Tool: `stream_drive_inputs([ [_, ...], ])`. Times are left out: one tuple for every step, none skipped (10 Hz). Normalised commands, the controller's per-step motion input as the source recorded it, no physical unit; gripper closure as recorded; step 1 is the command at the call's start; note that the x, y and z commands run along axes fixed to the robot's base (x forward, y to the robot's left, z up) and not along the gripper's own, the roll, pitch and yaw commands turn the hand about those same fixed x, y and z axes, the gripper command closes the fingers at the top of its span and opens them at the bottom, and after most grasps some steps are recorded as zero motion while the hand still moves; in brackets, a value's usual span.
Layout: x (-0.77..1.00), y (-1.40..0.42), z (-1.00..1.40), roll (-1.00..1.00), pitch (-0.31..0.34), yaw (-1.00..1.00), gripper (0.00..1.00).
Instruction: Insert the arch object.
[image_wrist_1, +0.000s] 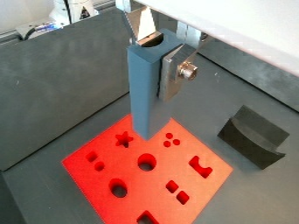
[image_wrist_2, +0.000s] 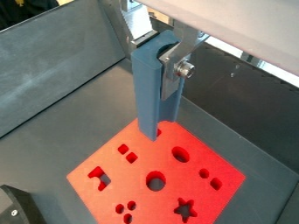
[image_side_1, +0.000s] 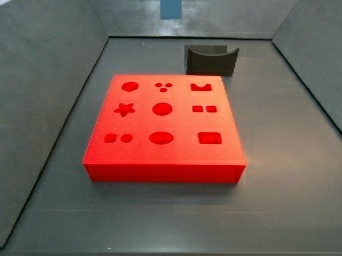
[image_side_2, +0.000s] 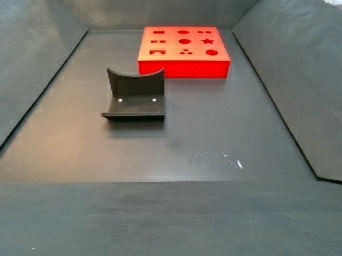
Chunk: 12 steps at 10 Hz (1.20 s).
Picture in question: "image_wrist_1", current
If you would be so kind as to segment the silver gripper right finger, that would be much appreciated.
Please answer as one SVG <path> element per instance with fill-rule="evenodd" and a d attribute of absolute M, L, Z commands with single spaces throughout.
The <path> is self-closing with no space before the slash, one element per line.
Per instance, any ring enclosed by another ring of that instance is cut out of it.
<path fill-rule="evenodd" d="M 183 22 L 178 23 L 177 38 L 182 43 L 163 56 L 159 98 L 167 102 L 179 93 L 183 81 L 193 81 L 198 74 L 194 64 L 202 47 L 213 40 L 203 31 Z"/>

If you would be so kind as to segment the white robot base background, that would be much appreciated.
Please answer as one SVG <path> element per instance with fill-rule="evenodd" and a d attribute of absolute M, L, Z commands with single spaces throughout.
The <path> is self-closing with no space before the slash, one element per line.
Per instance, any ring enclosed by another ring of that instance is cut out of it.
<path fill-rule="evenodd" d="M 53 0 L 54 9 L 50 16 L 22 24 L 17 27 L 21 40 L 29 40 L 39 35 L 59 30 L 87 18 L 95 17 L 101 12 L 115 5 L 115 0 Z"/>

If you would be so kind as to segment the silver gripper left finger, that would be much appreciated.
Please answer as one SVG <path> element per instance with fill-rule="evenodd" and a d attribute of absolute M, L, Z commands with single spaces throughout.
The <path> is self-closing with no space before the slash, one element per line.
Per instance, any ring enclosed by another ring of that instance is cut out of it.
<path fill-rule="evenodd" d="M 153 12 L 147 6 L 127 13 L 126 19 L 137 45 L 142 47 L 154 47 L 163 42 L 165 35 L 155 28 Z"/>

